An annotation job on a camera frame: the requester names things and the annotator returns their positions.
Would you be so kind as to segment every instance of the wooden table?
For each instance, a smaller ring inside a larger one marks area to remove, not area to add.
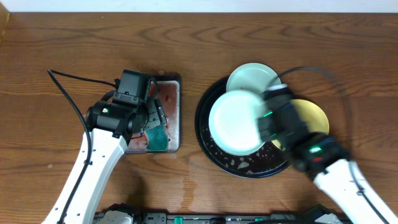
[[[176,154],[123,156],[97,211],[113,203],[178,213],[339,208],[293,168],[264,179],[225,173],[202,153],[196,105],[205,90],[248,62],[277,72],[335,72],[353,104],[353,152],[368,181],[398,212],[398,15],[14,13],[0,47],[0,220],[38,223],[57,200],[83,129],[46,74],[51,68],[111,82],[128,68],[182,76],[182,142]],[[59,78],[82,112],[107,86]],[[341,99],[322,76],[286,76],[328,115],[345,145]]]

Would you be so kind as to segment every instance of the black cable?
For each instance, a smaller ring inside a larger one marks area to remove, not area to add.
[[[336,76],[329,72],[328,70],[322,69],[322,68],[318,68],[318,67],[296,67],[296,68],[291,68],[289,70],[286,70],[280,74],[278,74],[277,77],[275,77],[274,79],[271,80],[271,82],[268,84],[268,88],[270,86],[272,86],[272,84],[278,79],[283,77],[284,75],[294,72],[294,71],[298,71],[298,70],[310,70],[310,71],[314,71],[314,72],[318,72],[321,73],[322,75],[324,75],[325,77],[327,77],[329,80],[331,80],[331,82],[334,84],[335,88],[339,91],[339,93],[341,94],[341,97],[343,99],[343,104],[344,104],[344,109],[345,109],[345,115],[346,115],[346,123],[347,123],[347,130],[348,130],[348,146],[350,151],[352,150],[352,142],[353,142],[353,112],[352,112],[352,108],[351,108],[351,102],[348,98],[346,89],[344,88],[344,86],[338,81],[338,79],[336,78]],[[354,183],[356,185],[356,187],[358,188],[358,193],[361,193],[362,196],[364,197],[365,201],[369,204],[369,206],[373,209],[374,213],[376,213],[376,215],[385,223],[385,224],[389,224],[389,222],[383,217],[383,215],[379,212],[379,210],[373,205],[373,203],[368,199],[368,197],[365,194],[364,188],[361,186],[361,184],[358,182],[357,178],[355,177],[354,174],[354,169],[353,169],[353,164],[351,162],[349,162],[349,172],[354,180]]]
[[[288,224],[288,223],[295,223],[295,224],[313,224],[314,222],[306,221],[306,220],[261,220],[256,222],[251,222],[248,224]]]
[[[49,71],[51,73],[55,73],[57,75],[62,75],[64,77],[75,78],[75,79],[78,79],[78,80],[83,80],[83,81],[88,81],[88,82],[102,83],[102,84],[105,84],[105,85],[110,85],[111,87],[113,87],[115,89],[117,88],[117,86],[115,84],[112,84],[112,83],[109,83],[109,82],[106,82],[106,81],[94,80],[94,79],[90,79],[90,78],[82,78],[82,77],[78,77],[76,75],[69,75],[69,74],[66,74],[66,73],[63,73],[63,72],[58,72],[58,71],[55,71],[55,70],[49,70]]]
[[[81,115],[81,112],[80,112],[79,108],[76,106],[75,102],[73,102],[73,100],[70,98],[70,96],[68,95],[68,93],[62,88],[61,84],[57,81],[57,79],[55,79],[55,77],[54,77],[54,75],[53,75],[53,70],[47,70],[47,72],[49,73],[49,75],[50,75],[52,81],[55,83],[55,85],[58,87],[58,89],[60,89],[60,91],[62,92],[62,94],[65,96],[65,98],[66,98],[66,99],[69,101],[69,103],[72,105],[72,108],[75,110],[76,114],[78,115],[78,117],[79,117],[79,119],[80,119],[80,121],[81,121],[81,124],[83,125],[83,128],[85,129],[85,133],[86,133],[86,136],[87,136],[87,158],[86,158],[85,164],[84,164],[84,166],[83,166],[83,168],[82,168],[82,170],[81,170],[81,172],[80,172],[80,175],[79,175],[79,177],[77,178],[77,181],[76,181],[76,183],[75,183],[75,186],[73,186],[73,189],[72,189],[72,191],[70,192],[70,195],[69,195],[69,197],[68,197],[68,200],[67,200],[67,202],[66,202],[66,204],[65,204],[65,206],[64,206],[64,208],[63,208],[63,210],[62,210],[60,220],[58,221],[58,223],[63,224],[63,220],[64,220],[64,218],[66,217],[67,210],[68,210],[69,205],[70,205],[70,203],[71,203],[71,201],[72,201],[72,198],[73,198],[73,196],[75,195],[76,190],[77,190],[77,188],[78,188],[78,186],[79,186],[79,184],[80,184],[80,182],[81,182],[81,180],[82,180],[82,178],[83,178],[83,176],[84,176],[84,174],[85,174],[85,172],[86,172],[86,170],[87,170],[87,167],[88,167],[89,164],[90,164],[92,146],[91,146],[90,132],[89,132],[89,130],[88,130],[88,128],[87,128],[87,125],[86,125],[86,123],[85,123],[85,119],[84,119],[83,115]]]
[[[111,91],[105,93],[105,95],[101,98],[101,100],[108,101],[114,95],[115,92],[116,92],[116,90],[111,90]]]

